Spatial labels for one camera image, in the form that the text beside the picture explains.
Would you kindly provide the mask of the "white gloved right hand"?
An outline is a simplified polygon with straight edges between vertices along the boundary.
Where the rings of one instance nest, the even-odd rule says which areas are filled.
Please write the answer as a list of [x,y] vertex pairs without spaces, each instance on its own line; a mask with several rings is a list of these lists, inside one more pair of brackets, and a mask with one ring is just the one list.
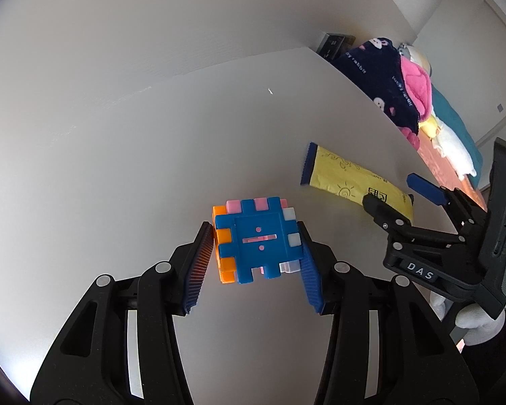
[[[431,292],[429,294],[429,305],[435,314],[442,320],[452,302],[445,297]],[[463,337],[467,346],[477,346],[497,336],[502,330],[506,321],[506,313],[502,312],[496,319],[490,317],[478,304],[470,304],[455,318],[455,326],[466,331]]]

